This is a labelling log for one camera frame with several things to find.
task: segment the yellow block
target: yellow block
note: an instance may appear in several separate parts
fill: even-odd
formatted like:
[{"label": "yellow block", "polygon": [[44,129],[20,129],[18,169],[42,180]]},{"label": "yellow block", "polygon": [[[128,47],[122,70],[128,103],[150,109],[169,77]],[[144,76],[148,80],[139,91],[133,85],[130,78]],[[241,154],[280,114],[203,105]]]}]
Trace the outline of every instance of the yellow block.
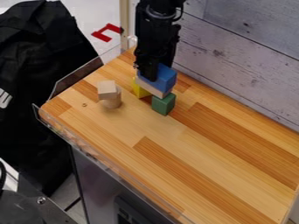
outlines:
[{"label": "yellow block", "polygon": [[141,99],[145,96],[152,95],[150,92],[146,91],[144,88],[142,88],[142,87],[140,87],[139,85],[136,84],[136,77],[133,78],[132,88],[134,89],[135,95],[139,99]]}]

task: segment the toy block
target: toy block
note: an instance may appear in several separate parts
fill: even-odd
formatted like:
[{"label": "toy block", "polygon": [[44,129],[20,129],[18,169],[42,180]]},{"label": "toy block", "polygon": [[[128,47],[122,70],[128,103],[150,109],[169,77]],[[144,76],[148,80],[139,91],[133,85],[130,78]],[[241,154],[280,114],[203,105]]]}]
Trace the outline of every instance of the toy block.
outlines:
[{"label": "toy block", "polygon": [[117,88],[114,80],[104,80],[98,83],[98,95],[100,101],[115,99]]},{"label": "toy block", "polygon": [[140,87],[136,84],[136,77],[133,78],[132,88],[134,90],[135,95],[138,99],[151,95],[150,92],[146,91],[144,88]]},{"label": "toy block", "polygon": [[159,99],[156,96],[152,97],[151,107],[161,115],[168,115],[175,107],[177,96],[174,94],[167,95],[164,99]]},{"label": "toy block", "polygon": [[138,71],[138,77],[163,93],[169,92],[177,82],[177,72],[163,64],[159,64],[156,81],[142,77],[140,71]]},{"label": "toy block", "polygon": [[107,109],[118,109],[122,105],[122,89],[116,86],[116,98],[102,100],[101,105]]},{"label": "toy block", "polygon": [[136,76],[136,84],[160,99],[165,98],[165,96],[168,95],[169,93],[171,93],[171,91],[172,91],[172,88],[171,88],[168,92],[163,93],[160,90],[152,87],[148,82],[141,80],[139,78],[139,76]]}]

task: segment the wooden tabletop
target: wooden tabletop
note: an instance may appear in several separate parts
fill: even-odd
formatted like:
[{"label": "wooden tabletop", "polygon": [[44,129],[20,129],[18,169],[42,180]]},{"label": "wooden tabletop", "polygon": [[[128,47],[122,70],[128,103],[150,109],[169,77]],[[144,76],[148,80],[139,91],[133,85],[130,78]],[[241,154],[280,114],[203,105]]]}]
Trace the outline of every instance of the wooden tabletop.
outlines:
[{"label": "wooden tabletop", "polygon": [[[84,139],[93,149],[83,150],[110,161],[183,223],[283,223],[299,183],[298,133],[181,73],[175,109],[159,115],[150,98],[133,94],[134,59],[124,53],[46,103],[40,115]],[[100,105],[96,86],[103,80],[122,87],[119,109]]]}]

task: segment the gray wall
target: gray wall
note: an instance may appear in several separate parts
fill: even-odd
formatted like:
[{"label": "gray wall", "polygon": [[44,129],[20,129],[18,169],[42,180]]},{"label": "gray wall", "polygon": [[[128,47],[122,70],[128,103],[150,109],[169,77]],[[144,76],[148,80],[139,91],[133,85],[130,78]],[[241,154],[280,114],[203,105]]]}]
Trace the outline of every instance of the gray wall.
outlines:
[{"label": "gray wall", "polygon": [[188,0],[175,68],[299,131],[299,2]]}]

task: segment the floor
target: floor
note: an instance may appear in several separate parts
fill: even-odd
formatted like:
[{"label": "floor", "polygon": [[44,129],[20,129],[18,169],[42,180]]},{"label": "floor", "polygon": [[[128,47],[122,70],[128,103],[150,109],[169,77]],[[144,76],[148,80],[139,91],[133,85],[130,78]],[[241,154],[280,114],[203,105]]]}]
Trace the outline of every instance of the floor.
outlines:
[{"label": "floor", "polygon": [[78,224],[87,224],[75,177],[72,174],[51,199],[64,209]]}]

